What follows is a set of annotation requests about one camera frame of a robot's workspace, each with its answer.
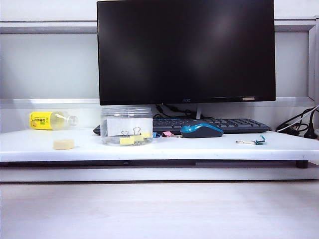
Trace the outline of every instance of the shelf leg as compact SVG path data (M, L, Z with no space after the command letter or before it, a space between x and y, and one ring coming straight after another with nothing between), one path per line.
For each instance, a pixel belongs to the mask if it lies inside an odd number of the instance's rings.
M297 168L308 168L308 160L296 160Z

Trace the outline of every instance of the clear plastic container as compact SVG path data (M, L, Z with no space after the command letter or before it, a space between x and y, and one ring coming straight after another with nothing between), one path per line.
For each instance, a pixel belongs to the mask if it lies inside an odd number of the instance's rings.
M60 130L78 124L78 118L69 116L67 112L31 112L28 118L32 129Z
M105 144L144 145L153 139L153 116L149 107L108 106L102 109L101 139Z

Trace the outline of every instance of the monitor stand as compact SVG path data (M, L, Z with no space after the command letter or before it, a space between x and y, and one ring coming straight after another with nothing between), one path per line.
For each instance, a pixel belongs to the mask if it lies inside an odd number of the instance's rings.
M196 104L196 119L199 120L201 115L201 104Z

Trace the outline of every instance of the computer mouse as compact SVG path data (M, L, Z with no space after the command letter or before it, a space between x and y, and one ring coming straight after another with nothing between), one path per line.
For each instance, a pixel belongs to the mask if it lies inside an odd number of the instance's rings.
M180 129L185 138L221 137L224 131L207 121L196 119L188 122Z

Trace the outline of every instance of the yellow bottle label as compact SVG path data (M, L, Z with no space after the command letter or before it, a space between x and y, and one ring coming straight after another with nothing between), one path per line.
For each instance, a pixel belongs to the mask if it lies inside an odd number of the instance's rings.
M29 124L33 129L52 130L51 126L52 112L32 112L29 115Z

